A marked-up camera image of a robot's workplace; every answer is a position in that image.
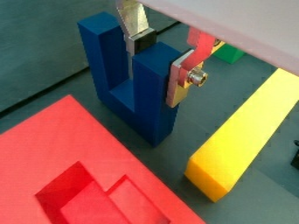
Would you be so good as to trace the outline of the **silver red gripper left finger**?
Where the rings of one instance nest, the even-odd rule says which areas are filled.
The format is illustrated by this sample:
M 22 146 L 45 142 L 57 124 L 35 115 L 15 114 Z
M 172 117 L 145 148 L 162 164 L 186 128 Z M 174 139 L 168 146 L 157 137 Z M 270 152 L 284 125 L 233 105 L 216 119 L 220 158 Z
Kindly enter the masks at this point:
M 157 43 L 157 30 L 150 27 L 146 8 L 137 0 L 117 0 L 117 11 L 126 40 L 129 75 L 134 78 L 134 56 Z

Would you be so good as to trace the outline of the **silver red gripper right finger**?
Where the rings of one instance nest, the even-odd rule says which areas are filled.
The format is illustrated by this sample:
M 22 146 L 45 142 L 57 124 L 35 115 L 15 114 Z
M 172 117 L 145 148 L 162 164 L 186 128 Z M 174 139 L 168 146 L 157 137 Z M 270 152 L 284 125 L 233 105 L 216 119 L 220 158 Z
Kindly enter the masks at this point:
M 190 28 L 188 43 L 193 49 L 172 64 L 166 96 L 166 103 L 172 108 L 188 97 L 192 85 L 204 86 L 209 79 L 209 74 L 204 71 L 205 60 L 224 45 L 221 40 L 194 27 Z

